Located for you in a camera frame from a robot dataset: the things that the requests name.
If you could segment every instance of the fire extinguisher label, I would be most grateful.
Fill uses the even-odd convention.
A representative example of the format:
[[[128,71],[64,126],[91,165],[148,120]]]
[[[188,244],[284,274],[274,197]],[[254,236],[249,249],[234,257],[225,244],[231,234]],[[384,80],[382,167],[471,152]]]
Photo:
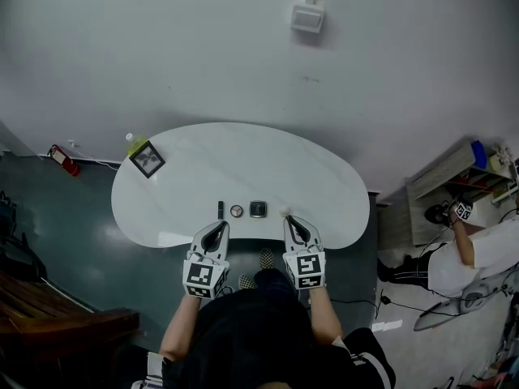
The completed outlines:
[[[55,159],[60,165],[62,165],[63,161],[66,159],[65,155],[56,149],[54,149],[52,152],[52,158]]]

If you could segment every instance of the fire extinguisher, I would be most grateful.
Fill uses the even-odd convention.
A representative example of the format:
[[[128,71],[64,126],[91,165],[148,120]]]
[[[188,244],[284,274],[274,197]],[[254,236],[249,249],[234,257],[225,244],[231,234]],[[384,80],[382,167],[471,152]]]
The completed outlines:
[[[51,159],[58,162],[68,173],[76,177],[79,174],[79,166],[56,144],[47,153]]]

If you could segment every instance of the bottle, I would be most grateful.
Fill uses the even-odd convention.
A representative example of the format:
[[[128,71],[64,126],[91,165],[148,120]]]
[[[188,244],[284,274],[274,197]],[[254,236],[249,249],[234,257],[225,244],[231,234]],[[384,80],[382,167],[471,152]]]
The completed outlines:
[[[146,138],[142,135],[137,135],[136,137],[132,133],[127,134],[127,142],[128,142],[128,156],[131,156],[134,152],[139,150],[144,143],[146,143]]]

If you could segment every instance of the green floor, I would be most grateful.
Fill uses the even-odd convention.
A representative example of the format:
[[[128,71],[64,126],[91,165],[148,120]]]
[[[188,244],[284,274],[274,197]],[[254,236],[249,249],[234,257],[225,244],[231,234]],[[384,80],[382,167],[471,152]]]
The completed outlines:
[[[182,261],[188,246],[158,250],[128,240],[112,215],[114,176],[113,170],[101,165],[81,164],[81,174],[71,177],[51,160],[9,154],[0,160],[0,190],[18,204],[16,234],[27,234],[30,246],[47,267],[49,279],[97,309],[138,310],[142,330],[138,343],[157,350],[184,293]],[[254,274],[263,246],[274,250],[277,266],[283,267],[282,242],[232,241],[227,284],[236,288],[240,274]],[[367,231],[349,248],[328,252],[326,270],[332,298],[375,300],[374,199]],[[303,293],[301,301],[306,299]],[[334,306],[346,332],[371,325],[372,306]]]

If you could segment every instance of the white t-shirt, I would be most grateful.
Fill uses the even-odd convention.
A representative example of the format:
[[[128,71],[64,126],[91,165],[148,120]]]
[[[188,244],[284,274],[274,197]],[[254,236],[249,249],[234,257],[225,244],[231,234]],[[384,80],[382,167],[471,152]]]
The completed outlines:
[[[474,268],[461,262],[457,245],[450,242],[431,255],[429,289],[454,297],[479,279],[506,271],[519,262],[519,216],[470,236]]]

